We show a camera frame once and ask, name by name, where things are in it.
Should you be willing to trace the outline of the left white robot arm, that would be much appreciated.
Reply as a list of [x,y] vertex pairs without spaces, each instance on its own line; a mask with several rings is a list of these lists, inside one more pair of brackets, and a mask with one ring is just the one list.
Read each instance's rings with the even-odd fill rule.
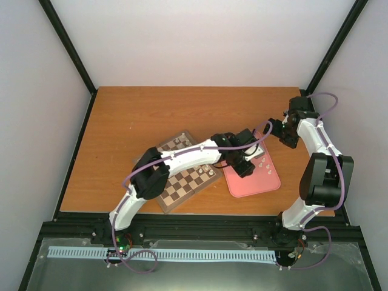
[[160,196],[168,179],[184,170],[225,162],[240,178],[250,176],[255,169],[252,159],[264,154],[261,141],[245,129],[236,135],[217,133],[199,144],[178,150],[149,148],[122,182],[125,195],[109,213],[110,224],[105,229],[105,237],[113,244],[123,242],[126,228],[139,209]]

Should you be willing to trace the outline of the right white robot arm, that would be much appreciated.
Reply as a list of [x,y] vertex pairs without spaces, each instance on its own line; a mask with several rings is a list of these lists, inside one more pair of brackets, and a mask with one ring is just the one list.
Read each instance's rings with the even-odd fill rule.
[[330,140],[323,115],[309,109],[309,99],[290,99],[284,120],[270,118],[263,130],[291,149],[301,139],[309,153],[299,183],[299,198],[279,215],[281,227],[292,231],[302,230],[322,211],[338,210],[344,204],[354,168],[353,158],[343,155]]

